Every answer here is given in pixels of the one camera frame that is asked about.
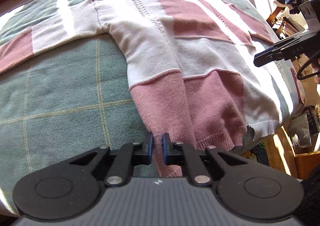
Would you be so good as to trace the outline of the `pink and white sweater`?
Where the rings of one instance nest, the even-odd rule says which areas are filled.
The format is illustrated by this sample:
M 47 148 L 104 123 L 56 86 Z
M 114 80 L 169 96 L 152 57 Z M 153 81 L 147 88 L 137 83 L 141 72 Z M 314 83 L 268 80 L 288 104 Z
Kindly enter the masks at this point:
M 198 149 L 242 146 L 244 134 L 273 134 L 280 122 L 272 78 L 253 55 L 266 26 L 222 0 L 86 0 L 1 44 L 1 75 L 72 41 L 108 34 L 126 61 L 127 84 L 145 131 Z

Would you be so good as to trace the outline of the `folded clothes stack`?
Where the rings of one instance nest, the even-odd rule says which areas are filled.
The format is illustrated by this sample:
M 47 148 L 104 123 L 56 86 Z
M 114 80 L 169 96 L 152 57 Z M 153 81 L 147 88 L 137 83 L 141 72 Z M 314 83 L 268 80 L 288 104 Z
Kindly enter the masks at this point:
M 291 17 L 279 17 L 272 26 L 272 30 L 279 39 L 285 39 L 296 33 L 305 31 L 305 28 Z

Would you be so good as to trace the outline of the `wooden chair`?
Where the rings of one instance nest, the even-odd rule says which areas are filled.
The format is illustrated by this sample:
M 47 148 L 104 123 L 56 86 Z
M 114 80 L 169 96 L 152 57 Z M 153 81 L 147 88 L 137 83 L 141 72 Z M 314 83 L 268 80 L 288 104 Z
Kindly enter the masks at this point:
M 275 28 L 274 25 L 278 21 L 278 15 L 285 10 L 284 7 L 277 6 L 276 9 L 269 15 L 269 17 L 266 19 L 266 22 L 269 24 L 269 26 L 272 28 L 274 32 L 278 30 L 278 28 Z

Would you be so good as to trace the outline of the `green plaid bed blanket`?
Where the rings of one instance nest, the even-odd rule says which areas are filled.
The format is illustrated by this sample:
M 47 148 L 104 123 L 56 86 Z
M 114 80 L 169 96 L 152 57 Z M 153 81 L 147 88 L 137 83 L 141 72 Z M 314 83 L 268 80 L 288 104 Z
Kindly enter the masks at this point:
M 1 44 L 86 0 L 1 2 Z M 260 19 L 249 0 L 224 0 Z M 145 134 L 112 37 L 84 38 L 1 75 L 1 214 L 17 216 L 15 183 L 26 174 L 102 143 Z

